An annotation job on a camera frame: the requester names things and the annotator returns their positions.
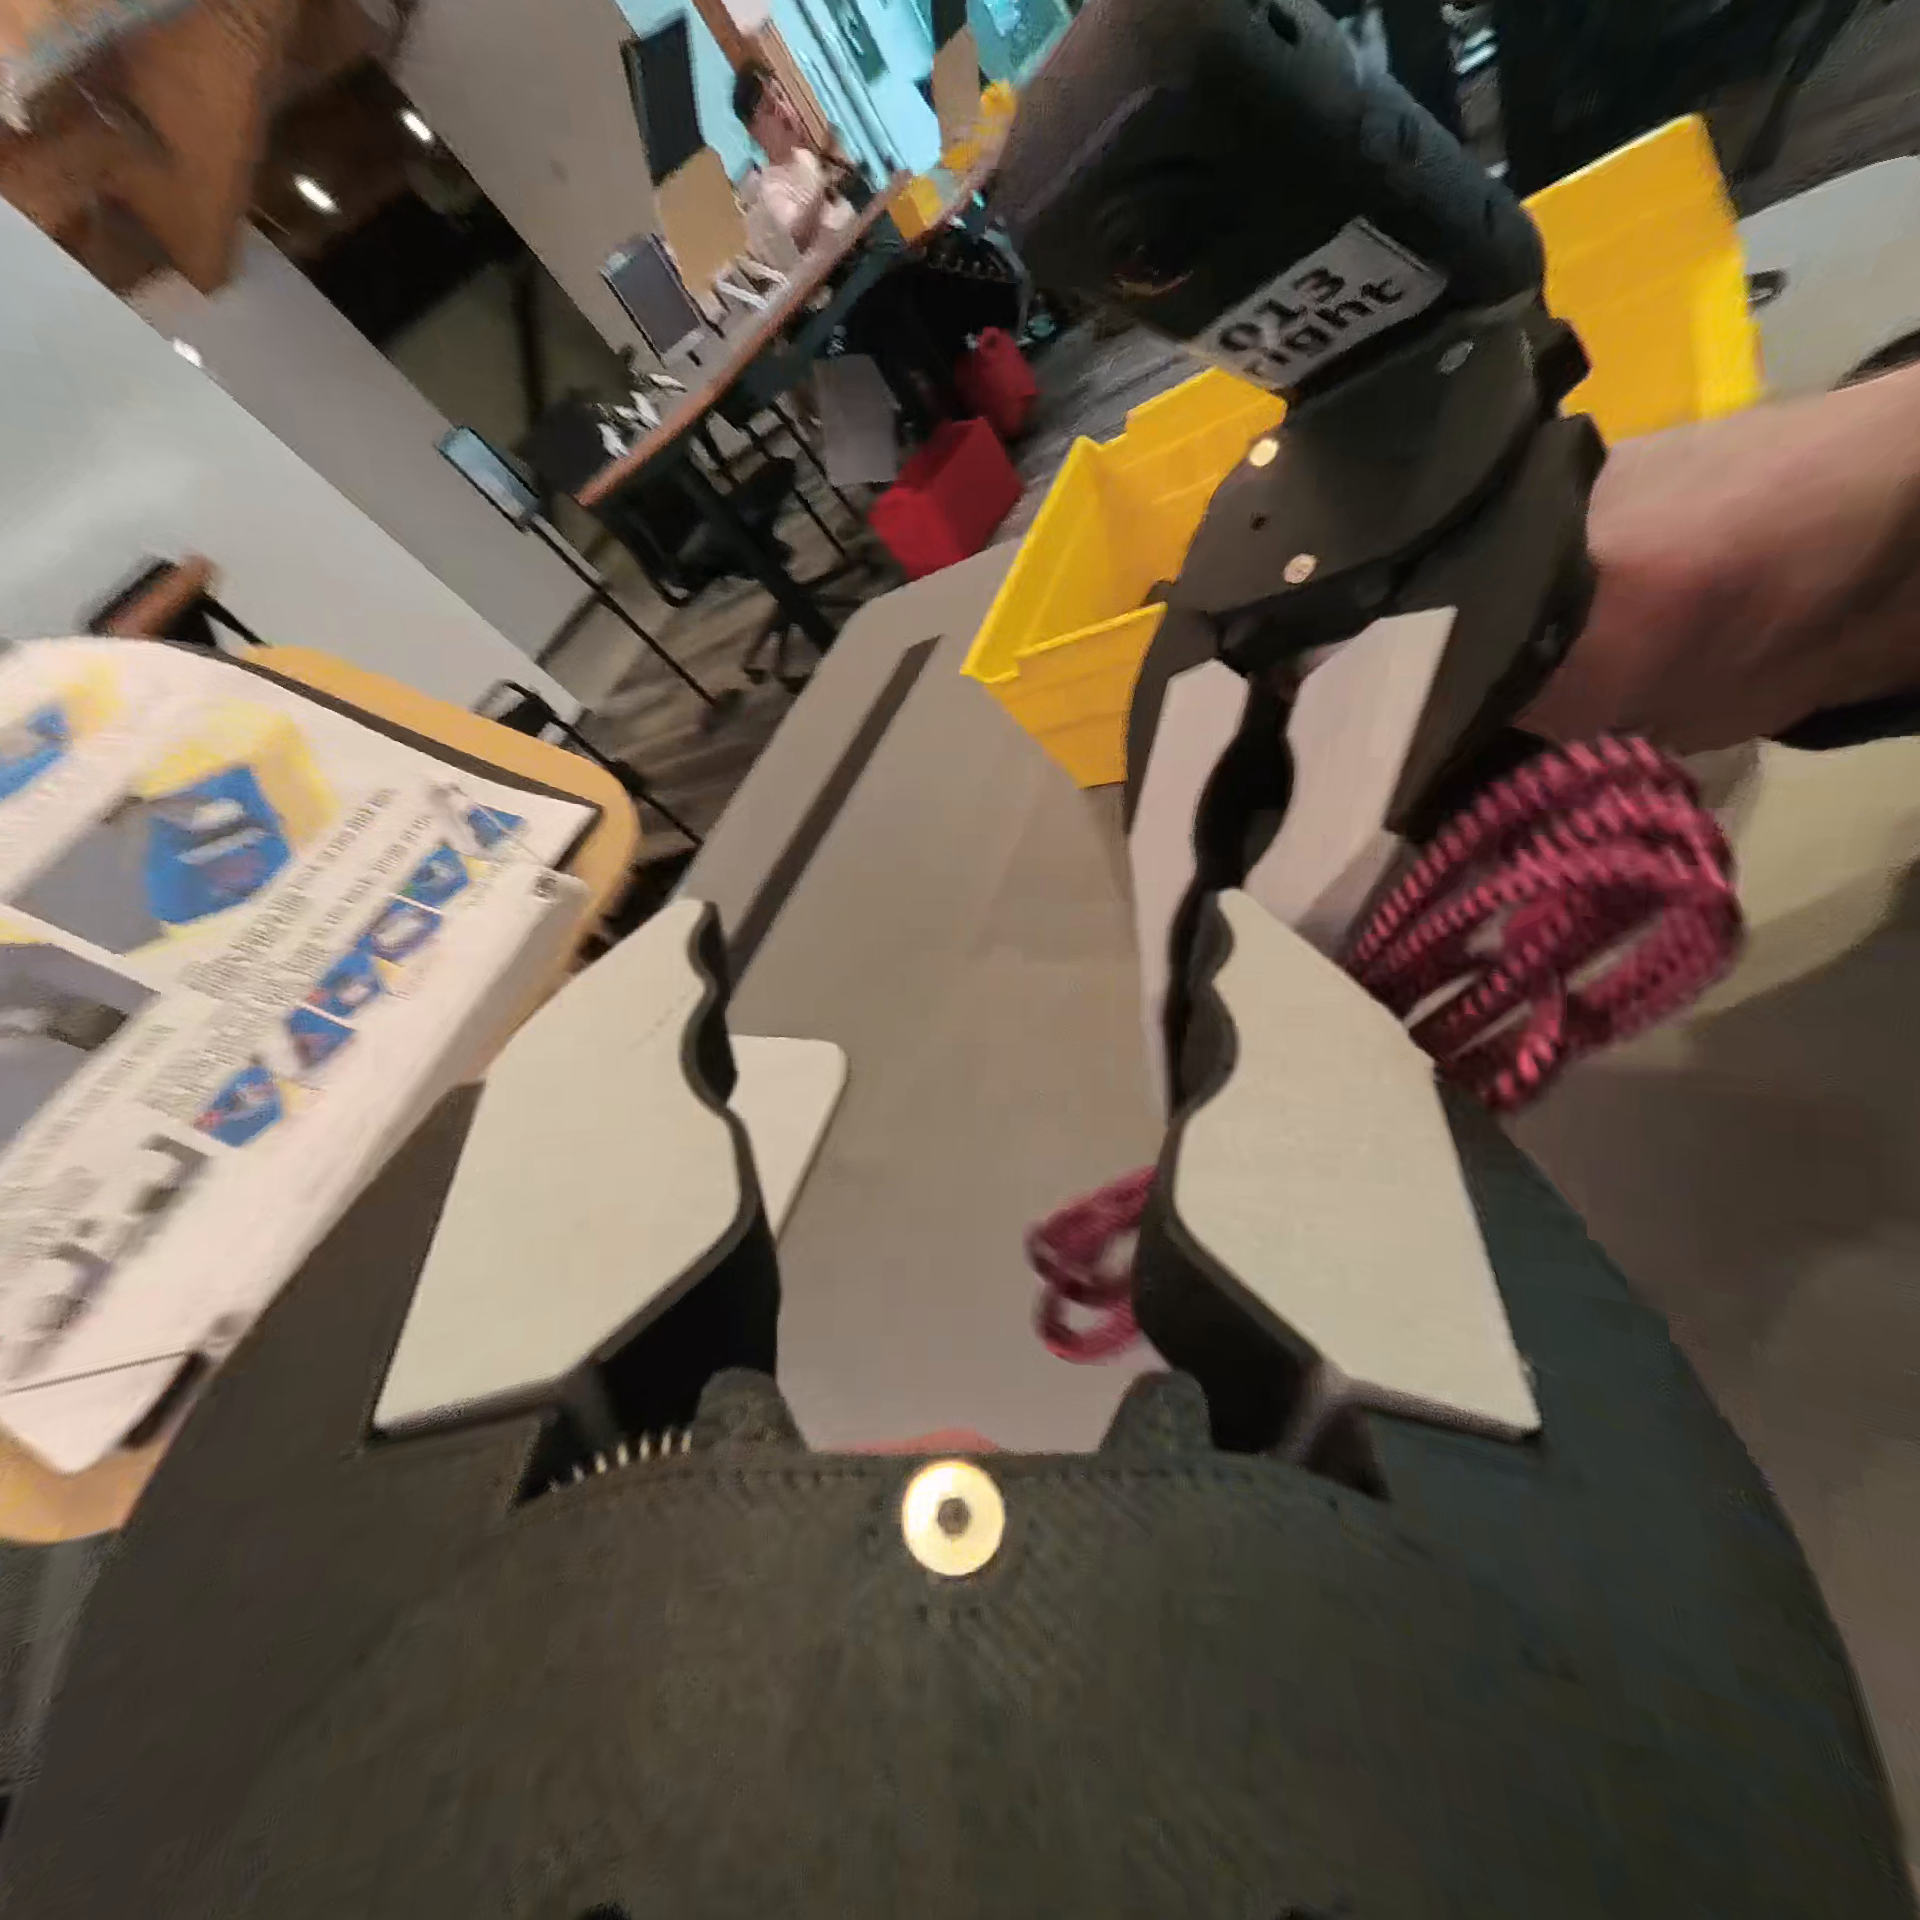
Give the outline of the printed instruction sheet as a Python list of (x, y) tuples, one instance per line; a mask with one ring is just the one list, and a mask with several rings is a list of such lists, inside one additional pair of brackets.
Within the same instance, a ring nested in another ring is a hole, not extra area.
[(168, 643), (11, 643), (2, 721), (4, 1431), (80, 1474), (570, 953), (602, 809)]

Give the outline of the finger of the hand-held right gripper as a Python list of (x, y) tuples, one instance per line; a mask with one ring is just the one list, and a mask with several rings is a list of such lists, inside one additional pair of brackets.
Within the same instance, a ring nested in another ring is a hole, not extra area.
[(1404, 860), (1390, 816), (1453, 623), (1451, 609), (1379, 620), (1300, 684), (1285, 730), (1288, 807), (1244, 891), (1321, 953), (1348, 950)]
[(1173, 675), (1128, 828), (1140, 1006), (1168, 1006), (1179, 992), (1202, 900), (1230, 884), (1241, 864), (1259, 784), (1256, 686), (1221, 662)]

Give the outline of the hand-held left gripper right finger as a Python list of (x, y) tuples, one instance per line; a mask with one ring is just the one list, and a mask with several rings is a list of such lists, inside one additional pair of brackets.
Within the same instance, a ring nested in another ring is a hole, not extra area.
[(1542, 1424), (1433, 1067), (1244, 891), (1205, 900), (1137, 1251), (1150, 1344), (1216, 1442), (1362, 1412), (1524, 1442)]

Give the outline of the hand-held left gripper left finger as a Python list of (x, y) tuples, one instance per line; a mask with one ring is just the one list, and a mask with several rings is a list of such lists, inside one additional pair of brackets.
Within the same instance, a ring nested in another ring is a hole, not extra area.
[(652, 1436), (771, 1374), (778, 1238), (845, 1089), (827, 1041), (733, 1039), (715, 905), (662, 908), (481, 1081), (372, 1426)]

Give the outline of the yellow plastic bin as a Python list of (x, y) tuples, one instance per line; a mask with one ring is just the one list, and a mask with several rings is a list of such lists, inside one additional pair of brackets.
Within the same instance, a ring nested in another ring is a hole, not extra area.
[[(1676, 118), (1528, 200), (1549, 311), (1592, 371), (1569, 410), (1609, 444), (1715, 420), (1762, 391), (1738, 215), (1708, 120)], [(1214, 491), (1270, 436), (1282, 400), (1202, 371), (1078, 439), (965, 658), (1078, 787), (1122, 779), (1122, 732)]]

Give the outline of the red plastic tub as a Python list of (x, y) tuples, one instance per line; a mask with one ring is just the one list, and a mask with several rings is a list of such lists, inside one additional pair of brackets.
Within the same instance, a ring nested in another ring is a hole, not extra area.
[(868, 508), (868, 529), (909, 582), (971, 561), (1014, 510), (1014, 451), (1041, 410), (1018, 336), (988, 327), (954, 367), (963, 415), (941, 420)]

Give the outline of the person's right hand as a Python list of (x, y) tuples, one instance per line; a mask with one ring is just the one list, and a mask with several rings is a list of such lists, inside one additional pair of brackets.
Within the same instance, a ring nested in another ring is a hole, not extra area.
[(1676, 755), (1918, 686), (1918, 369), (1617, 448), (1581, 634), (1521, 730)]

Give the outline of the long wooden desk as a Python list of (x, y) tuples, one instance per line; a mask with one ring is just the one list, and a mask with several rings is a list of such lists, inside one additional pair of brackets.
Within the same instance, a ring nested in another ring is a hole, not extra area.
[(880, 240), (893, 239), (904, 250), (915, 248), (948, 220), (958, 218), (971, 200), (988, 191), (988, 180), (997, 172), (1002, 144), (984, 148), (973, 163), (955, 175), (939, 169), (929, 176), (929, 186), (938, 192), (930, 203), (929, 225), (924, 231), (905, 234), (899, 215), (917, 206), (922, 176), (897, 176), (867, 206), (857, 223), (836, 234), (829, 248), (806, 257), (789, 278), (786, 289), (771, 302), (757, 323), (726, 340), (725, 355), (704, 377), (689, 391), (683, 404), (673, 419), (650, 427), (628, 451), (609, 465), (602, 465), (572, 498), (579, 508), (592, 512), (602, 508), (616, 491), (624, 490), (650, 465), (662, 460), (677, 448), (689, 432), (715, 417), (732, 391), (738, 388), (758, 367), (774, 362), (781, 353), (796, 345), (803, 324), (825, 318), (827, 295), (856, 295), (856, 271), (865, 271)]

